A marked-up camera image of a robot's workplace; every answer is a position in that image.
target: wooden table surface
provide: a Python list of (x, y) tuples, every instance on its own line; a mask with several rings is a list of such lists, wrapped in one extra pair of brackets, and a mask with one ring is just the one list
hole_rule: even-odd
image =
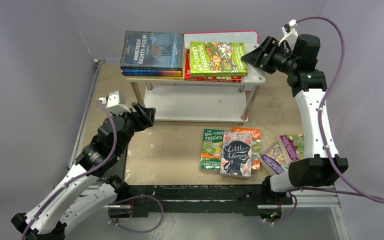
[[(139, 84), (145, 91), (145, 84)], [(128, 107), (136, 101), (131, 85), (124, 79), (118, 64), (104, 64), (93, 99), (113, 91), (124, 91)], [(93, 102), (82, 147), (90, 142), (105, 119), (105, 113)], [(235, 123), (157, 122), (130, 141), (124, 179), (131, 185), (220, 185), (258, 184), (269, 174), (261, 167), (251, 178), (221, 176), (199, 168), (205, 128), (230, 130)], [(266, 74), (266, 83), (257, 93), (245, 128), (261, 129), (261, 150), (265, 151), (281, 134), (303, 132), (301, 115), (286, 75)]]

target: lower shelf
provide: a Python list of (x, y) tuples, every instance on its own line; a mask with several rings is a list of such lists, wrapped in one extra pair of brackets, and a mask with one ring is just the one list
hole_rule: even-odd
[(167, 122), (245, 123), (247, 105), (238, 86), (154, 85), (144, 103), (156, 108), (155, 120)]

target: book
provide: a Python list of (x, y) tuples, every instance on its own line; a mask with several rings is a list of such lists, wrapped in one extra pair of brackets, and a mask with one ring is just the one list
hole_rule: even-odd
[(232, 128), (233, 132), (241, 132), (245, 134), (252, 134), (251, 142), (251, 168), (252, 170), (260, 170), (260, 150), (261, 150), (261, 131), (257, 128), (237, 127)]
[(183, 77), (182, 71), (123, 69), (123, 76)]
[(220, 174), (249, 178), (251, 177), (251, 133), (225, 131), (221, 145)]
[(126, 31), (120, 68), (182, 71), (183, 33)]
[(260, 161), (270, 175), (282, 174), (289, 169), (289, 162), (286, 161), (278, 142), (261, 155)]
[(200, 169), (220, 171), (220, 156), (224, 132), (224, 130), (204, 129), (201, 161), (199, 163)]
[(241, 76), (196, 76), (191, 77), (191, 52), (186, 50), (186, 64), (184, 68), (184, 79), (186, 81), (203, 81), (203, 82), (226, 82), (226, 83), (240, 83), (242, 82)]
[(242, 42), (190, 43), (191, 77), (239, 77), (248, 75), (248, 65)]
[(126, 77), (131, 79), (185, 80), (185, 77), (183, 75), (182, 76), (126, 76)]
[(304, 158), (305, 138), (303, 134), (280, 135), (279, 145), (288, 163)]

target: purple book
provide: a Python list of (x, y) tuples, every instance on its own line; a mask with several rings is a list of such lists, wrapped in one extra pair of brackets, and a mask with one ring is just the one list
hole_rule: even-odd
[(288, 171), (288, 162), (285, 160), (278, 142), (261, 156), (260, 161), (270, 175), (278, 175)]
[(280, 135), (279, 144), (287, 163), (304, 158), (305, 139), (303, 134)]

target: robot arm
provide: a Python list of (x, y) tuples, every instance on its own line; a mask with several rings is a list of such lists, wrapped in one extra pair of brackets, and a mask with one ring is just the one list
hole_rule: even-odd
[[(301, 113), (305, 136), (304, 159), (291, 162), (288, 172), (266, 178), (265, 182), (275, 193), (285, 193), (304, 186), (332, 185), (339, 176), (329, 162), (326, 147), (334, 156), (339, 171), (344, 173), (348, 169), (348, 160), (339, 157), (335, 147), (326, 105), (320, 107), (327, 90), (325, 74), (315, 69), (320, 39), (310, 34), (296, 37), (296, 25), (296, 21), (290, 21), (283, 27), (284, 37), (281, 41), (268, 36), (257, 49), (242, 57), (242, 61), (266, 73), (279, 71), (287, 74), (287, 83)], [(285, 50), (281, 44), (283, 41), (288, 41), (293, 51)], [(322, 111), (321, 122), (328, 140), (327, 146), (323, 145), (319, 128), (319, 111)]]
[[(117, 135), (116, 147), (113, 155), (99, 169), (89, 175), (80, 177), (67, 186), (67, 182), (76, 176), (86, 173), (98, 166), (111, 152), (114, 142), (114, 131), (111, 123), (106, 119), (98, 128), (97, 135), (92, 138), (90, 144), (83, 148), (81, 154), (76, 158), (76, 163), (67, 172), (64, 179), (54, 190), (35, 208), (27, 213), (16, 214), (11, 222), (21, 233), (27, 229), (26, 239), (59, 240), (64, 239), (64, 228), (71, 230), (81, 220), (92, 214), (99, 207), (114, 202), (119, 187), (124, 182), (117, 179), (115, 182), (107, 182), (96, 190), (96, 194), (73, 202), (91, 184), (95, 183), (116, 162), (129, 144), (135, 132), (143, 131), (154, 125), (155, 108), (145, 108), (138, 103), (132, 106), (133, 112), (124, 104), (124, 96), (121, 92), (112, 92), (108, 98), (101, 98), (102, 103), (113, 114)], [(46, 207), (36, 216), (39, 209)]]

